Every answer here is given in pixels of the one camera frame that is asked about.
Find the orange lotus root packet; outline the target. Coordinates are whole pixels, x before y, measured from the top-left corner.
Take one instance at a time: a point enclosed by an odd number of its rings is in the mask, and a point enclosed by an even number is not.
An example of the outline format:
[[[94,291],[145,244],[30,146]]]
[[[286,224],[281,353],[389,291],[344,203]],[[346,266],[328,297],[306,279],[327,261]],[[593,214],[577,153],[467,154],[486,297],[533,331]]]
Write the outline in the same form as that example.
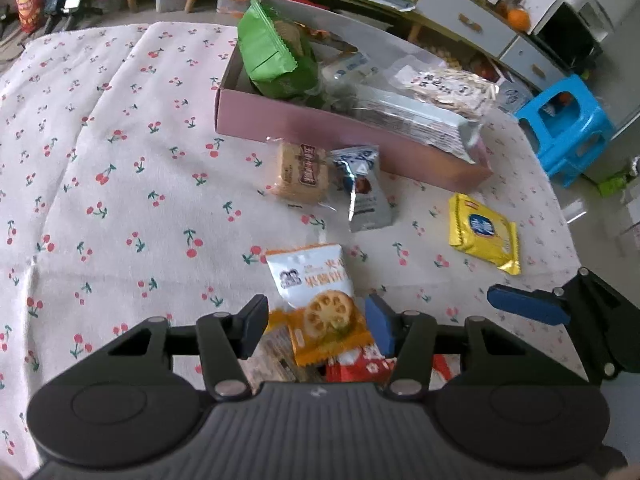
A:
[[[284,302],[271,309],[269,323],[286,326],[298,366],[317,365],[373,344],[341,245],[273,250],[266,261]]]

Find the black white microwave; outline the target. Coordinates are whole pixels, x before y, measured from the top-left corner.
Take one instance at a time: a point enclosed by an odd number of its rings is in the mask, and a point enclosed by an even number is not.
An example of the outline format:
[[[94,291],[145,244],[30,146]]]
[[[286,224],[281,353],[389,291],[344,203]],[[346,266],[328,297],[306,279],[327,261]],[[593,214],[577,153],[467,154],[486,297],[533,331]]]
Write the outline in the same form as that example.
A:
[[[568,3],[521,0],[521,7],[529,15],[527,35],[563,70],[581,74],[596,67],[602,53],[600,42]]]

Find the beige biscuit packet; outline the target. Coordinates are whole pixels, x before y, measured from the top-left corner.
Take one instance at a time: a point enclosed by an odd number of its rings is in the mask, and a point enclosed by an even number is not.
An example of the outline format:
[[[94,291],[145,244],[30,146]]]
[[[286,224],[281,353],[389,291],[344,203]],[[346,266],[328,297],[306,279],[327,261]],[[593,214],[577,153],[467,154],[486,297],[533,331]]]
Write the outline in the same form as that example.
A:
[[[283,139],[275,140],[273,145],[276,157],[271,193],[294,203],[322,203],[328,195],[330,183],[326,150]]]

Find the white blue snack packet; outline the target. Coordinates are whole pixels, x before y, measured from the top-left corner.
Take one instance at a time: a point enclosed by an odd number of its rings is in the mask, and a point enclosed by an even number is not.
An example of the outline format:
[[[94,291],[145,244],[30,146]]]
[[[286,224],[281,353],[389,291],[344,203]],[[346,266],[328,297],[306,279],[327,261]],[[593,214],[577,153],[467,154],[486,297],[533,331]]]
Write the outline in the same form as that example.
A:
[[[342,53],[320,65],[320,76],[326,90],[361,84],[379,71],[370,56],[362,52]]]

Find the yellow cracker packet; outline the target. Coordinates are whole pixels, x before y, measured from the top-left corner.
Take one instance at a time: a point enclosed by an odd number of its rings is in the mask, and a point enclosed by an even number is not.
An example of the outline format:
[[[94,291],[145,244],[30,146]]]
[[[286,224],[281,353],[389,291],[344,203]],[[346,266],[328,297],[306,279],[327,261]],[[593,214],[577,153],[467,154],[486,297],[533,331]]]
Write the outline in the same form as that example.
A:
[[[461,193],[450,197],[448,207],[448,242],[452,248],[512,276],[521,274],[520,243],[514,222]]]

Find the green chip bag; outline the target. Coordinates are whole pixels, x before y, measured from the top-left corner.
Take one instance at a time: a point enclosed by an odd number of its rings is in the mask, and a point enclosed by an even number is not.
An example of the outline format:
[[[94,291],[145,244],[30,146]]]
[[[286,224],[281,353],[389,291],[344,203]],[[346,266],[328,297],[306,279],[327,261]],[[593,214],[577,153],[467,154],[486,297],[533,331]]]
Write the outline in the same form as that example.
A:
[[[248,78],[267,98],[308,99],[321,91],[319,66],[306,32],[270,6],[250,0],[238,24]]]

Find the lower orange fruit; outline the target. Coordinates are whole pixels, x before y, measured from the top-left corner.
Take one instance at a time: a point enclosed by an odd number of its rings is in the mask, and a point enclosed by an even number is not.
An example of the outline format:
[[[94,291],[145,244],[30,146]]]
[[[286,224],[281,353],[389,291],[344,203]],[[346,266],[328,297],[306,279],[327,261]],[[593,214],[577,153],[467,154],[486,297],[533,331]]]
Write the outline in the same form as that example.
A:
[[[528,32],[530,29],[530,17],[529,14],[519,8],[510,8],[506,11],[506,21],[508,24],[518,32]]]

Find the blue white date packet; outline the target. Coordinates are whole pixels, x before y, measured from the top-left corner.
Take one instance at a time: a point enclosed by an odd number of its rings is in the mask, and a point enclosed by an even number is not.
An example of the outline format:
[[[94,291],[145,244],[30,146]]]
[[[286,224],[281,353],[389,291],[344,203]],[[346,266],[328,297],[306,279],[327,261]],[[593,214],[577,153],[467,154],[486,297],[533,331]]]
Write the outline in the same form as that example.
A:
[[[348,195],[348,226],[352,233],[387,228],[392,208],[380,182],[377,146],[350,146],[330,151],[329,159]]]

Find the grey foil snack packet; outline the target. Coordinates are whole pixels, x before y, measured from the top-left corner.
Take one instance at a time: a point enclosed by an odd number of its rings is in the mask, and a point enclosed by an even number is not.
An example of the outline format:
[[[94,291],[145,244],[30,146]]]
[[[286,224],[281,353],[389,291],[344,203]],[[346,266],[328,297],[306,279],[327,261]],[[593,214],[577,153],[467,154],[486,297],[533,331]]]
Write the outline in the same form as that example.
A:
[[[340,103],[352,118],[403,136],[413,142],[439,148],[476,164],[472,154],[480,142],[480,122],[454,114],[429,102],[370,86],[359,86]]]

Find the clear bag striped sticks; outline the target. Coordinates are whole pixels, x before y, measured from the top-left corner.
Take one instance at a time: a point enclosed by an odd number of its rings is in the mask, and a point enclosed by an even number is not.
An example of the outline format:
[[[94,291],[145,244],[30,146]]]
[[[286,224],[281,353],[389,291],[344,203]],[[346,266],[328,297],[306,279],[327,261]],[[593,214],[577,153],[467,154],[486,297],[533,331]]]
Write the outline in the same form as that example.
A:
[[[477,74],[420,60],[399,60],[387,71],[388,82],[414,98],[462,117],[483,119],[497,104],[499,86]]]

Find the black handheld device on floor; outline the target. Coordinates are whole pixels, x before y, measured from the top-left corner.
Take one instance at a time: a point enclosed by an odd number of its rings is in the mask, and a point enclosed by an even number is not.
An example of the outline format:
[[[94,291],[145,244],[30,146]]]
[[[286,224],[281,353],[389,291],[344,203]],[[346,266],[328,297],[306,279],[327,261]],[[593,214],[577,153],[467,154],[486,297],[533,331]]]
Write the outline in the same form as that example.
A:
[[[87,16],[101,16],[103,10],[94,6],[92,0],[44,0],[43,35],[49,35],[55,26],[63,21],[62,31],[72,30]]]

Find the cherry print white cloth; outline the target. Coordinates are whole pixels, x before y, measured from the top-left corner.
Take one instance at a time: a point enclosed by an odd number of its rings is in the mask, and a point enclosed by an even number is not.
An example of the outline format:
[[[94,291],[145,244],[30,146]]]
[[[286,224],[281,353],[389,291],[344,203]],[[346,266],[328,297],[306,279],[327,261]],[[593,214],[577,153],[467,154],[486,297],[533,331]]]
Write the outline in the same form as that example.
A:
[[[394,222],[360,233],[342,205],[274,196],[274,147],[214,126],[235,39],[189,23],[62,32],[1,76],[1,461],[23,476],[45,382],[150,316],[276,304],[270,249],[340,244],[360,296],[441,323],[483,315],[582,370],[565,330],[488,304],[509,277],[449,245],[447,191],[383,174]]]

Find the white toy box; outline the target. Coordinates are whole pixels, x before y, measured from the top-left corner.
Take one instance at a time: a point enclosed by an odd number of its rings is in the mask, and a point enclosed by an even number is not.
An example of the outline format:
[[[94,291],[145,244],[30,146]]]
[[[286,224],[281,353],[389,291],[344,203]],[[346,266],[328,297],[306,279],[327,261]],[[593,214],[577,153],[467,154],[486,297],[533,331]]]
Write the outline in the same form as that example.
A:
[[[497,106],[506,114],[515,115],[534,97],[529,86],[517,76],[501,77],[497,84]]]

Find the blue plastic stool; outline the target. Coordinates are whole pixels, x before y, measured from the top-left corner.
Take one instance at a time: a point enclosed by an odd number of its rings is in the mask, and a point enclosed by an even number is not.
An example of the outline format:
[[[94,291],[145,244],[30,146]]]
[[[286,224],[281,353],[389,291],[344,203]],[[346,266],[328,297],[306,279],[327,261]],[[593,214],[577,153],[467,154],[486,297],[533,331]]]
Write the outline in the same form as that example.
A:
[[[615,132],[603,106],[577,75],[540,92],[515,118],[544,172],[566,188],[600,157]]]

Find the red snack packet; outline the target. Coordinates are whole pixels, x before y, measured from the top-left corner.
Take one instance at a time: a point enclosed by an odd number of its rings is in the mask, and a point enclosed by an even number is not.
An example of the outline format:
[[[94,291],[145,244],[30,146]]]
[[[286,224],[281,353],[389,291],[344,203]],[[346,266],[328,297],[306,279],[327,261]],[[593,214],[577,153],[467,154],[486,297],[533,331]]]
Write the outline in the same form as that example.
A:
[[[326,363],[327,382],[376,382],[385,384],[396,364],[395,358],[384,358],[375,344],[343,352]],[[459,359],[435,354],[432,365],[431,389],[442,388],[460,373]]]

